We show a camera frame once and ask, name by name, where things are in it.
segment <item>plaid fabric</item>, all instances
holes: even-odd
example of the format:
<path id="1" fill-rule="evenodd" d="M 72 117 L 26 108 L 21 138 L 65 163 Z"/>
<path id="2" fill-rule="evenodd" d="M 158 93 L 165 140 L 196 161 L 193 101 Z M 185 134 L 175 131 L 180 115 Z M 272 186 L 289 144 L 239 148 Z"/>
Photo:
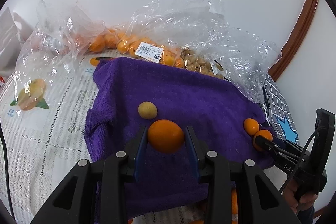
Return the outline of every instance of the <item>plaid fabric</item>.
<path id="1" fill-rule="evenodd" d="M 267 74 L 264 84 L 264 97 L 265 104 L 262 107 L 277 137 L 300 145 L 292 114 L 286 100 L 269 74 Z"/>

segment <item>towel fold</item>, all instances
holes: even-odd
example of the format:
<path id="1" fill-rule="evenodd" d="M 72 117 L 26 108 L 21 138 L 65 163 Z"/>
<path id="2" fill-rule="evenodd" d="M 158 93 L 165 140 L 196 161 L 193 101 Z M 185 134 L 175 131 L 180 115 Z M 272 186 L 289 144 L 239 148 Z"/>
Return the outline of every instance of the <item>towel fold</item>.
<path id="1" fill-rule="evenodd" d="M 87 113 L 85 141 L 93 161 L 122 150 L 141 124 L 168 119 L 182 129 L 194 128 L 196 136 L 229 160 L 254 160 L 270 167 L 272 158 L 253 148 L 243 122 L 265 121 L 262 109 L 250 102 L 230 82 L 184 69 L 130 58 L 100 61 L 94 74 L 99 92 Z M 154 120 L 138 114 L 138 106 L 154 103 Z M 207 184 L 192 176 L 185 146 L 164 155 L 147 146 L 138 183 L 126 183 L 128 218 L 148 212 L 195 203 L 207 197 Z"/>

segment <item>wire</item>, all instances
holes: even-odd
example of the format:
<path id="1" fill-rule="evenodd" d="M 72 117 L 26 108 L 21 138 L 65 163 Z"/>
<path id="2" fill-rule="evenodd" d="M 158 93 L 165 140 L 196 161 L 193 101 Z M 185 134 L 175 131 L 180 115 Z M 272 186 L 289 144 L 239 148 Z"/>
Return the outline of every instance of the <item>wire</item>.
<path id="1" fill-rule="evenodd" d="M 1 139 L 1 142 L 2 142 L 3 157 L 4 157 L 4 160 L 5 160 L 6 188 L 7 188 L 7 197 L 8 197 L 8 203 L 9 203 L 9 209 L 10 209 L 10 213 L 11 213 L 12 217 L 14 218 L 11 192 L 9 190 L 9 172 L 8 172 L 7 147 L 6 147 L 5 137 L 3 135 L 2 128 L 1 128 L 1 122 L 0 122 L 0 139 Z"/>
<path id="2" fill-rule="evenodd" d="M 295 167 L 294 167 L 292 173 L 290 173 L 290 175 L 287 177 L 287 180 L 283 183 L 283 185 L 282 185 L 281 188 L 279 189 L 279 192 L 280 192 L 280 193 L 283 192 L 283 190 L 285 189 L 285 187 L 287 186 L 287 184 L 289 183 L 289 181 L 294 177 L 296 171 L 297 171 L 298 168 L 299 168 L 300 163 L 302 162 L 302 159 L 303 159 L 303 157 L 304 157 L 304 155 L 305 155 L 305 153 L 306 153 L 306 150 L 307 150 L 308 145 L 310 144 L 311 140 L 313 139 L 313 137 L 315 137 L 316 133 L 317 133 L 318 131 L 320 131 L 321 129 L 323 129 L 323 128 L 325 128 L 325 127 L 321 126 L 321 127 L 316 128 L 315 131 L 312 133 L 312 135 L 311 135 L 311 136 L 309 137 L 309 139 L 307 140 L 307 142 L 306 142 L 306 144 L 304 145 L 304 148 L 303 148 L 303 150 L 302 150 L 302 152 L 301 152 L 300 158 L 298 159 L 297 164 L 295 165 Z"/>

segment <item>plastic bag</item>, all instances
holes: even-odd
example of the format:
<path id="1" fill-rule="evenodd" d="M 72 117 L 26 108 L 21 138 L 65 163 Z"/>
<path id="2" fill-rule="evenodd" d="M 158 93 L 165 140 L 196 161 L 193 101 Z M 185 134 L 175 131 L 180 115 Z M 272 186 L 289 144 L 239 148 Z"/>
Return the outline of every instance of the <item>plastic bag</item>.
<path id="1" fill-rule="evenodd" d="M 63 85 L 76 81 L 78 58 L 106 31 L 103 22 L 92 22 L 78 7 L 59 13 L 41 1 L 37 15 L 39 23 L 23 45 L 14 72 L 11 105 L 17 105 L 18 115 L 64 103 Z"/>
<path id="2" fill-rule="evenodd" d="M 153 1 L 112 31 L 120 53 L 140 58 L 141 42 L 145 50 L 163 47 L 159 63 L 228 78 L 255 103 L 263 102 L 266 73 L 281 57 L 275 43 L 230 28 L 221 0 Z"/>
<path id="3" fill-rule="evenodd" d="M 0 15 L 0 86 L 14 72 L 20 50 L 19 31 L 7 8 Z"/>

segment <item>sleeve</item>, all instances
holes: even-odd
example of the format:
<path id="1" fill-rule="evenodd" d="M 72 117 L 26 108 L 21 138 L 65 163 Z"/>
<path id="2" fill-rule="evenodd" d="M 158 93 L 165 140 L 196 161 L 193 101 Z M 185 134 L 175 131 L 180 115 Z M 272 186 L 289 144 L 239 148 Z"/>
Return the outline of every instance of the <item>sleeve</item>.
<path id="1" fill-rule="evenodd" d="M 300 211 L 297 214 L 297 217 L 300 220 L 301 224 L 312 224 L 314 220 L 314 213 L 314 206 L 311 206 L 308 210 Z"/>

